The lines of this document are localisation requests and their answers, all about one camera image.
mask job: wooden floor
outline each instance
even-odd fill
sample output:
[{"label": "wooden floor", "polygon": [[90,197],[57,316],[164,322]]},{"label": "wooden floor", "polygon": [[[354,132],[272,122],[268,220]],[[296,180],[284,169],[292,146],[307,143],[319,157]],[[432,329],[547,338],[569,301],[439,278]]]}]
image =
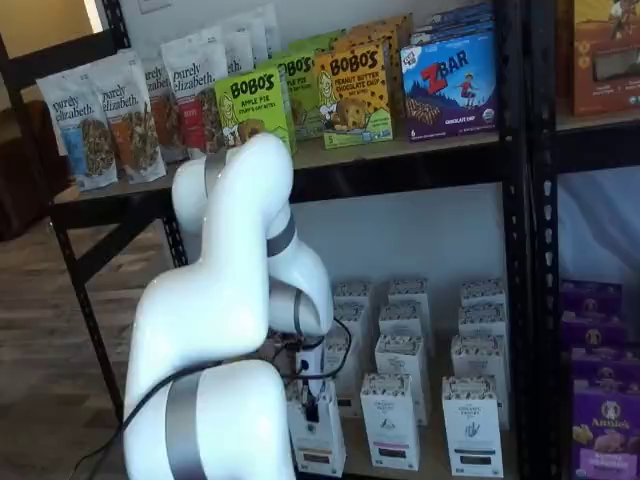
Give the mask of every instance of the wooden floor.
[{"label": "wooden floor", "polygon": [[[107,231],[72,232],[76,255]],[[88,286],[122,390],[137,300],[167,268],[160,238],[150,228]],[[115,426],[55,236],[42,222],[0,243],[0,479],[65,480]],[[126,478],[119,447],[102,472],[102,480]]]}]

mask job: cardboard box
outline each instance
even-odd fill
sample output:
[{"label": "cardboard box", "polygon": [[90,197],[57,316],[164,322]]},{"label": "cardboard box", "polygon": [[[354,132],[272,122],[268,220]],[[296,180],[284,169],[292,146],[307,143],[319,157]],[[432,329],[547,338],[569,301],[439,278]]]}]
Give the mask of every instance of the cardboard box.
[{"label": "cardboard box", "polygon": [[334,30],[332,32],[321,33],[308,38],[302,38],[289,43],[289,51],[312,49],[316,53],[328,52],[331,50],[333,42],[346,33],[345,29]]},{"label": "cardboard box", "polygon": [[377,319],[380,315],[382,303],[386,303],[386,297],[382,294],[381,289],[367,280],[345,280],[334,284],[333,301],[334,309],[336,308],[335,305],[345,301],[358,302],[365,306],[362,324],[365,336],[370,337],[368,339],[368,344],[370,345],[368,353],[373,360],[374,342],[379,335]]},{"label": "cardboard box", "polygon": [[562,280],[560,308],[583,318],[622,317],[622,285],[619,283]]},{"label": "cardboard box", "polygon": [[573,346],[623,347],[627,343],[627,326],[619,317],[585,318],[564,312],[560,321],[562,348]]},{"label": "cardboard box", "polygon": [[432,43],[438,40],[445,40],[462,35],[469,35],[478,31],[491,30],[494,28],[493,20],[481,23],[456,24],[451,28],[437,29],[431,31],[419,31],[411,34],[409,43],[411,45],[421,45],[424,43]]},{"label": "cardboard box", "polygon": [[451,361],[456,377],[493,377],[498,394],[500,427],[509,429],[509,389],[504,339],[495,336],[463,337],[451,341]]},{"label": "cardboard box", "polygon": [[464,23],[478,23],[493,18],[493,6],[489,2],[467,5],[431,15],[416,31],[443,30]]},{"label": "cardboard box", "polygon": [[325,340],[324,373],[329,373],[340,366],[342,359],[347,360],[336,376],[334,383],[338,410],[341,417],[362,418],[360,405],[360,386],[362,382],[362,363],[360,362],[360,340],[352,337],[351,350],[347,354],[347,340],[345,337],[328,337]]},{"label": "cardboard box", "polygon": [[360,399],[373,466],[418,470],[420,440],[409,375],[368,373]]},{"label": "cardboard box", "polygon": [[342,477],[347,454],[338,413],[335,385],[325,380],[319,403],[318,423],[307,422],[297,382],[287,389],[287,420],[298,470],[317,475]]},{"label": "cardboard box", "polygon": [[380,312],[380,333],[408,337],[423,337],[422,305],[416,300],[390,301]]},{"label": "cardboard box", "polygon": [[386,41],[316,55],[325,148],[393,139],[389,68]]},{"label": "cardboard box", "polygon": [[427,295],[426,278],[394,279],[389,283],[389,300],[415,300],[422,307],[422,332],[426,339],[426,348],[430,356],[435,355],[435,338],[431,325],[429,296]]},{"label": "cardboard box", "polygon": [[640,395],[574,384],[571,478],[635,479],[640,474]]},{"label": "cardboard box", "polygon": [[[351,348],[355,351],[356,358],[364,371],[370,370],[371,351],[373,349],[371,343],[372,338],[374,338],[371,335],[371,323],[367,318],[366,312],[367,308],[363,302],[335,300],[333,304],[333,316],[349,329],[353,344],[357,345],[357,349],[354,349],[354,346]],[[334,337],[345,339],[346,334],[342,327],[334,322],[327,337],[328,339]]]},{"label": "cardboard box", "polygon": [[640,16],[635,1],[574,0],[573,113],[640,106]]},{"label": "cardboard box", "polygon": [[460,288],[460,302],[463,307],[478,303],[500,303],[504,305],[507,321],[509,320],[507,294],[500,278],[463,283]]},{"label": "cardboard box", "polygon": [[615,384],[640,382],[640,352],[629,348],[574,347],[571,377]]},{"label": "cardboard box", "polygon": [[494,50],[488,29],[402,49],[410,141],[495,130]]},{"label": "cardboard box", "polygon": [[356,46],[384,41],[389,47],[389,95],[394,119],[404,118],[404,95],[402,92],[402,69],[400,68],[401,40],[395,24],[364,24],[353,27],[348,35],[333,43],[334,50],[347,51]]},{"label": "cardboard box", "polygon": [[269,132],[280,137],[291,153],[296,151],[284,69],[259,67],[250,73],[218,80],[214,88],[228,147]]},{"label": "cardboard box", "polygon": [[493,335],[504,342],[507,367],[507,389],[511,391],[509,329],[507,315],[501,303],[478,303],[458,309],[458,332],[466,337]]},{"label": "cardboard box", "polygon": [[420,426],[429,424],[431,397],[429,371],[422,337],[380,335],[376,345],[379,373],[406,374],[411,377],[411,397]]},{"label": "cardboard box", "polygon": [[503,477],[495,383],[487,377],[444,377],[442,408],[451,474]]},{"label": "cardboard box", "polygon": [[287,72],[287,87],[297,140],[322,136],[323,122],[318,106],[318,85],[313,76],[315,49],[283,52],[262,66],[278,66]]}]

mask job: purple box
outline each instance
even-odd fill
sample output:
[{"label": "purple box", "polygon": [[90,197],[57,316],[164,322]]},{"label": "purple box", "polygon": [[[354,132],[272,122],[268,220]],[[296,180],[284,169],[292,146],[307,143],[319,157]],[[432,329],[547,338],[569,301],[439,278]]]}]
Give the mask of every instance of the purple box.
[{"label": "purple box", "polygon": [[623,347],[627,343],[627,326],[616,316],[594,319],[564,312],[560,329],[564,351],[573,346]]},{"label": "purple box", "polygon": [[571,349],[571,376],[600,382],[640,382],[640,355],[614,347]]},{"label": "purple box", "polygon": [[639,473],[640,391],[574,385],[572,433],[573,479],[635,480]]},{"label": "purple box", "polygon": [[560,308],[580,317],[622,317],[622,286],[618,283],[563,280]]},{"label": "purple box", "polygon": [[478,30],[400,52],[412,142],[495,130],[494,32]]}]

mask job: black cable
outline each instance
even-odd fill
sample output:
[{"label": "black cable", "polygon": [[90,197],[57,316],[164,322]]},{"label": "black cable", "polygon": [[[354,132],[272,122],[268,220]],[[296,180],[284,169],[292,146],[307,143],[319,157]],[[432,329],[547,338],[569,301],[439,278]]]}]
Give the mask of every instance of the black cable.
[{"label": "black cable", "polygon": [[290,380],[324,380],[325,378],[335,378],[335,376],[342,370],[344,364],[347,363],[347,357],[349,356],[349,351],[351,350],[351,332],[347,328],[347,326],[342,323],[337,318],[334,318],[335,322],[340,325],[345,332],[347,332],[347,349],[342,356],[342,360],[340,364],[334,368],[332,371],[328,373],[321,373],[317,375],[300,375],[297,372],[292,375],[282,375],[282,378],[290,379]]},{"label": "black cable", "polygon": [[100,466],[102,465],[102,462],[104,461],[104,459],[109,454],[109,451],[111,450],[111,448],[113,448],[113,445],[116,442],[116,440],[120,437],[120,435],[122,435],[124,433],[124,431],[127,429],[127,427],[133,421],[133,419],[136,417],[136,415],[138,415],[140,410],[142,410],[142,408],[149,402],[149,400],[151,400],[151,398],[153,398],[153,396],[156,393],[158,393],[164,387],[169,385],[171,382],[179,380],[179,379],[181,379],[183,377],[186,377],[188,375],[191,375],[193,373],[201,372],[201,371],[206,370],[208,368],[215,367],[215,366],[219,365],[220,363],[221,363],[220,361],[215,361],[215,362],[204,362],[204,363],[199,363],[199,364],[196,364],[196,365],[191,365],[189,367],[182,368],[182,369],[178,370],[175,373],[172,373],[168,377],[166,377],[163,380],[161,380],[160,382],[158,382],[151,390],[149,390],[144,395],[144,397],[142,397],[142,399],[138,402],[138,404],[135,406],[135,408],[127,416],[125,421],[122,422],[120,425],[118,425],[118,428],[116,428],[116,431],[113,432],[113,435],[111,435],[111,438],[109,438],[109,440],[107,440],[101,447],[97,448],[93,452],[83,456],[80,460],[78,460],[78,462],[76,463],[75,467],[73,468],[71,474],[69,475],[69,479],[68,480],[71,480],[71,478],[73,478],[73,475],[76,473],[78,468],[80,468],[80,465],[83,462],[85,462],[86,460],[88,460],[91,457],[94,457],[95,455],[98,455],[101,452],[104,452],[102,458],[98,462],[96,462],[96,464],[94,465],[94,467],[91,470],[91,473],[89,473],[89,476],[87,477],[88,480],[93,479],[95,477],[95,475],[97,474],[98,470],[100,469]]},{"label": "black cable", "polygon": [[303,350],[313,350],[314,348],[319,347],[322,342],[324,342],[324,337],[320,337],[316,343],[310,343],[310,344],[303,344],[299,340],[294,340],[292,342],[284,342],[275,351],[275,353],[271,357],[271,360],[269,360],[269,363],[275,362],[276,358],[278,358],[280,356],[280,354],[282,352],[284,352],[289,347],[298,346],[299,348],[302,348]]},{"label": "black cable", "polygon": [[[335,369],[333,369],[329,373],[323,373],[323,374],[318,374],[318,375],[300,375],[300,370],[299,370],[299,371],[297,371],[296,373],[294,373],[292,375],[282,375],[282,378],[286,378],[286,379],[288,379],[290,381],[293,381],[293,380],[323,380],[325,378],[333,378],[333,377],[335,377],[340,372],[340,370],[342,370],[342,368],[344,367],[345,363],[347,362],[347,357],[349,356],[349,351],[351,350],[351,332],[349,331],[347,326],[344,323],[342,323],[340,320],[338,320],[335,317],[334,317],[334,320],[347,333],[347,349],[346,349],[346,352],[345,352],[344,356],[342,357],[342,360],[340,361],[340,365],[338,365]],[[324,337],[322,337],[322,339],[320,341],[318,341],[315,344],[315,346],[319,346],[322,343],[323,340],[324,340]],[[84,455],[82,458],[80,458],[80,460],[78,460],[78,462],[76,463],[75,467],[71,471],[71,474],[69,475],[68,480],[71,480],[73,478],[74,474],[77,472],[78,468],[80,468],[80,465],[82,465],[82,463],[84,463],[89,458],[94,457],[94,456],[98,455],[99,453],[102,453],[101,458],[95,463],[95,465],[91,469],[91,472],[89,473],[89,476],[87,477],[87,480],[92,480],[93,478],[95,478],[96,474],[98,473],[98,471],[100,470],[100,468],[102,466],[102,463],[105,461],[105,459],[109,455],[109,452],[113,448],[113,445],[115,444],[116,440],[118,440],[118,438],[120,438],[120,436],[124,433],[124,431],[127,429],[127,427],[131,424],[131,422],[136,417],[136,415],[138,415],[140,410],[142,410],[142,408],[149,402],[149,400],[151,400],[155,396],[156,393],[158,393],[164,387],[169,385],[171,382],[180,380],[183,377],[189,376],[189,375],[197,373],[197,372],[201,372],[201,371],[206,370],[208,368],[216,367],[216,366],[220,365],[220,363],[222,363],[222,362],[215,361],[215,362],[203,362],[203,363],[199,363],[199,364],[196,364],[196,365],[191,365],[189,367],[182,368],[182,369],[178,370],[175,373],[172,373],[171,375],[165,377],[163,380],[158,382],[151,390],[149,390],[142,397],[142,399],[138,402],[138,404],[135,406],[135,408],[127,416],[127,418],[124,420],[124,422],[122,422],[120,425],[118,425],[118,428],[116,428],[115,432],[113,433],[113,435],[111,435],[111,438],[109,438],[109,440],[107,440],[101,447],[97,448],[96,450],[94,450],[93,452],[91,452],[91,453],[89,453],[87,455]]]}]

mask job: brown box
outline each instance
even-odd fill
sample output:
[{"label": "brown box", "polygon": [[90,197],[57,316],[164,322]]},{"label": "brown box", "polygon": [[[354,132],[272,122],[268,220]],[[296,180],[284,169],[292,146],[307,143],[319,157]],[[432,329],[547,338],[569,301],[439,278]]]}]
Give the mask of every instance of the brown box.
[{"label": "brown box", "polygon": [[576,115],[640,107],[638,0],[574,0]]}]

